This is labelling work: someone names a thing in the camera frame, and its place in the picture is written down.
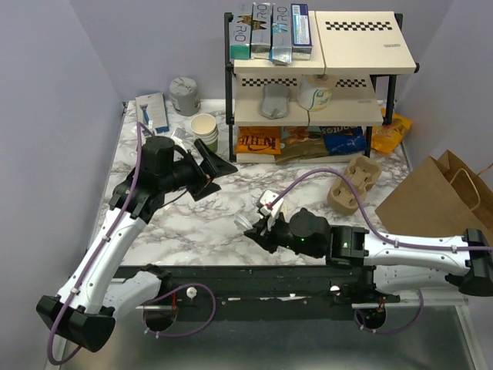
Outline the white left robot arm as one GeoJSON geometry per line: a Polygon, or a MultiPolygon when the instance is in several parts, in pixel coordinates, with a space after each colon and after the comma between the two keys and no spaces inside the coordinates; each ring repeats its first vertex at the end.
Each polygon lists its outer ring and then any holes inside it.
{"type": "Polygon", "coordinates": [[[202,157],[200,163],[170,137],[138,140],[136,165],[112,192],[91,247],[58,293],[42,296],[36,306],[50,330],[50,340],[58,335],[97,352],[119,318],[145,301],[163,304],[169,299],[169,283],[150,267],[119,288],[109,286],[128,249],[163,207],[168,193],[184,189],[195,201],[202,200],[221,189],[214,179],[237,171],[202,140],[195,140],[194,146],[202,157]]]}

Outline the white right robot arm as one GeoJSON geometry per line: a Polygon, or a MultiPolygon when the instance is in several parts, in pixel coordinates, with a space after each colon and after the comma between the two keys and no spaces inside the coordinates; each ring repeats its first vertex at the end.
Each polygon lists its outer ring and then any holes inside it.
{"type": "Polygon", "coordinates": [[[354,283],[356,296],[365,302],[381,294],[445,284],[469,296],[492,295],[491,248],[477,229],[432,238],[376,234],[363,227],[330,225],[303,208],[289,220],[282,213],[266,213],[247,224],[244,235],[270,253],[284,247],[323,258],[331,267],[372,267],[373,276],[354,283]]]}

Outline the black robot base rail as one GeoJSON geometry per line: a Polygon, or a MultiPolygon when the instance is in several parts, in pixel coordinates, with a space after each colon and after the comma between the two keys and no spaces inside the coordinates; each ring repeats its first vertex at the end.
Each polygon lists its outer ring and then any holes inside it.
{"type": "Polygon", "coordinates": [[[312,266],[154,266],[165,294],[184,284],[203,287],[196,298],[176,295],[176,319],[184,322],[350,320],[354,304],[373,306],[387,298],[377,291],[375,268],[312,266]]]}

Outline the green paper coffee cup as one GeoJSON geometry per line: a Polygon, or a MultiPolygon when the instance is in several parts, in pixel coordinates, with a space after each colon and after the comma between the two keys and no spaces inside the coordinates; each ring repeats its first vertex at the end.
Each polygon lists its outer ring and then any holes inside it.
{"type": "Polygon", "coordinates": [[[284,199],[281,198],[275,204],[268,203],[266,205],[268,221],[275,223],[281,214],[285,214],[287,211],[284,199]]]}

